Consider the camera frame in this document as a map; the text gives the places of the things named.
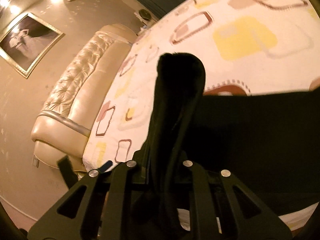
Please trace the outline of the patterned white bed sheet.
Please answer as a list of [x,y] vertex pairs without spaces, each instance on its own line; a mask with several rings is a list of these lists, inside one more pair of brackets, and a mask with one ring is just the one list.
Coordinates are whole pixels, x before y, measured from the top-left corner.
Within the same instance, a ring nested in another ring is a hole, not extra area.
[[[146,140],[164,53],[190,53],[206,71],[204,91],[258,96],[319,89],[319,16],[309,0],[187,0],[146,31],[116,74],[93,125],[83,162],[130,160]],[[304,226],[313,203],[281,215]]]

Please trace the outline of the gold framed wall picture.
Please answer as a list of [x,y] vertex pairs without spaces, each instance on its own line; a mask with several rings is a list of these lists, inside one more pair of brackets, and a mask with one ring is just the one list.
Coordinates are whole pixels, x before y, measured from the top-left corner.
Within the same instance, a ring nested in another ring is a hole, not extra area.
[[27,79],[64,33],[30,12],[18,15],[1,36],[1,58]]

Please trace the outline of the small desk fan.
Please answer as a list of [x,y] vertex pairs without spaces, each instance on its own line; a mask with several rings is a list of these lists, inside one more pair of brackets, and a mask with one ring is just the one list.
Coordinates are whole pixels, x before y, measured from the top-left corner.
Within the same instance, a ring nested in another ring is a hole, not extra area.
[[135,11],[134,15],[142,22],[144,25],[149,25],[152,20],[152,16],[149,11],[145,9],[140,9]]

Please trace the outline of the cream tufted headboard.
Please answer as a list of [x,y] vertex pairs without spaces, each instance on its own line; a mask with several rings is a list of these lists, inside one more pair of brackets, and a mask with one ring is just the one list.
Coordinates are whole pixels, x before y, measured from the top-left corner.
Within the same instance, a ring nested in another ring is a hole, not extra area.
[[42,163],[57,168],[68,156],[74,171],[85,171],[82,156],[93,124],[136,39],[135,32],[120,23],[106,25],[66,67],[31,132],[34,155]]

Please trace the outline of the black pants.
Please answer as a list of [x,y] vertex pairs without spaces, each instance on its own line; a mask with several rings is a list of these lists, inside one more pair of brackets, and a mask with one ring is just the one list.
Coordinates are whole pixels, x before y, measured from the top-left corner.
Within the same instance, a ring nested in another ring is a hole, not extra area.
[[190,230],[185,160],[212,178],[229,170],[279,218],[319,202],[319,89],[221,96],[204,91],[205,77],[194,55],[159,58],[148,136],[135,153],[146,186],[128,239]]

